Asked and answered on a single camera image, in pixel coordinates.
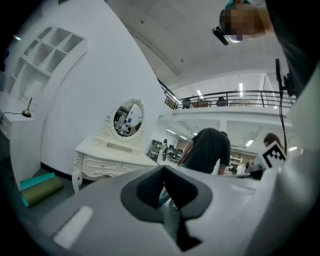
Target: oval mirror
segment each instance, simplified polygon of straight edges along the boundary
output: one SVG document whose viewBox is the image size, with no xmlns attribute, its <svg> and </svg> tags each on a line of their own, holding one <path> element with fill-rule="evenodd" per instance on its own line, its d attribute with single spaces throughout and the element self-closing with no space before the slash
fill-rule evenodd
<svg viewBox="0 0 320 256">
<path fill-rule="evenodd" d="M 118 136 L 131 137 L 141 128 L 143 111 L 134 102 L 126 102 L 116 111 L 113 118 L 113 127 Z"/>
</svg>

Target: yoga mat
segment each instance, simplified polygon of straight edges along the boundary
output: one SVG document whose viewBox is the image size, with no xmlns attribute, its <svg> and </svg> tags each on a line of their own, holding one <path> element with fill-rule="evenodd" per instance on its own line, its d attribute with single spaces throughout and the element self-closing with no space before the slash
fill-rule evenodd
<svg viewBox="0 0 320 256">
<path fill-rule="evenodd" d="M 21 198 L 26 207 L 33 206 L 63 187 L 61 180 L 54 176 L 21 190 Z"/>
<path fill-rule="evenodd" d="M 48 173 L 45 175 L 25 179 L 23 181 L 20 181 L 20 188 L 21 188 L 21 190 L 25 190 L 25 189 L 30 188 L 40 182 L 44 182 L 50 178 L 53 178 L 54 176 L 55 176 L 55 174 L 52 172 L 52 173 Z"/>
</svg>

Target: ornate mirror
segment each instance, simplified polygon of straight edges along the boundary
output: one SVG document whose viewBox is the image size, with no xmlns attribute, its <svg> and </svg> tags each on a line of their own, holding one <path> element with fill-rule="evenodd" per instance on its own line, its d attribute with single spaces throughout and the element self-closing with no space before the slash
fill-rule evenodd
<svg viewBox="0 0 320 256">
<path fill-rule="evenodd" d="M 133 140 L 143 130 L 144 107 L 140 99 L 128 99 L 111 115 L 111 131 L 117 139 Z"/>
</svg>

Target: dark gray t-shirt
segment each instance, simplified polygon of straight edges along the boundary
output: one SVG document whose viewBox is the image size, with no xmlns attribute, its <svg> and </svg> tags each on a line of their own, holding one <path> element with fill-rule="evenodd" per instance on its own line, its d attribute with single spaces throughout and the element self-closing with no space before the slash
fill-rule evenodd
<svg viewBox="0 0 320 256">
<path fill-rule="evenodd" d="M 230 164 L 230 141 L 222 132 L 206 128 L 192 138 L 194 144 L 184 164 L 192 170 L 211 174 L 217 161 Z"/>
</svg>

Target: white vanity table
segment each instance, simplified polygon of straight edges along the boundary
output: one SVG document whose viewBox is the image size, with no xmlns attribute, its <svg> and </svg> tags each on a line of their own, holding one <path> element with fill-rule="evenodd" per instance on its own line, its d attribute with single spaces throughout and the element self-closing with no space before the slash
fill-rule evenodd
<svg viewBox="0 0 320 256">
<path fill-rule="evenodd" d="M 128 103 L 137 104 L 144 116 L 144 107 L 140 99 L 128 99 L 123 106 Z M 87 137 L 75 148 L 76 156 L 72 173 L 75 193 L 79 192 L 83 173 L 93 178 L 105 175 L 115 177 L 157 165 L 143 153 L 141 148 L 144 120 L 134 135 L 122 137 L 117 134 L 113 123 L 119 109 L 107 116 L 105 124 L 94 138 Z"/>
</svg>

